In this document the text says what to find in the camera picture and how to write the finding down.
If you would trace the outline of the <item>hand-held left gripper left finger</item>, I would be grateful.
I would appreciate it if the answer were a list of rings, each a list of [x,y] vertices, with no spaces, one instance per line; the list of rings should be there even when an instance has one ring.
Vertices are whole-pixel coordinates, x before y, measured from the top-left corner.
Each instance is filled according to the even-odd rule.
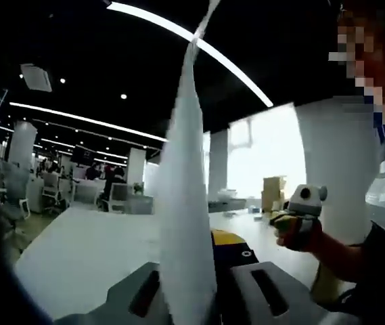
[[[172,323],[160,287],[159,265],[147,262],[112,286],[106,302],[88,313],[75,313],[55,324],[161,324]]]

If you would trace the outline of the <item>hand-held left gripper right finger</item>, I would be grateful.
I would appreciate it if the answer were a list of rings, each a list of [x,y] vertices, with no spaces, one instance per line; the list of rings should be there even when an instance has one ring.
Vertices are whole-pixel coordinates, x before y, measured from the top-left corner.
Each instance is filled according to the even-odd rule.
[[[212,230],[217,303],[223,324],[360,324],[338,306],[314,302],[309,289],[272,262],[259,262],[236,234]]]

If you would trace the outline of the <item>person's right hand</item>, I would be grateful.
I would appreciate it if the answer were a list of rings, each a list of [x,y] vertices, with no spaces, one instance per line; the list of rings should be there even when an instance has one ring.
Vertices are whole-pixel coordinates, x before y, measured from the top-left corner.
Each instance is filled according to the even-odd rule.
[[[279,236],[276,231],[277,244],[284,246],[292,251],[311,252],[314,246],[319,242],[319,239],[323,233],[320,220],[316,220],[309,232],[300,233],[297,231],[295,234]]]

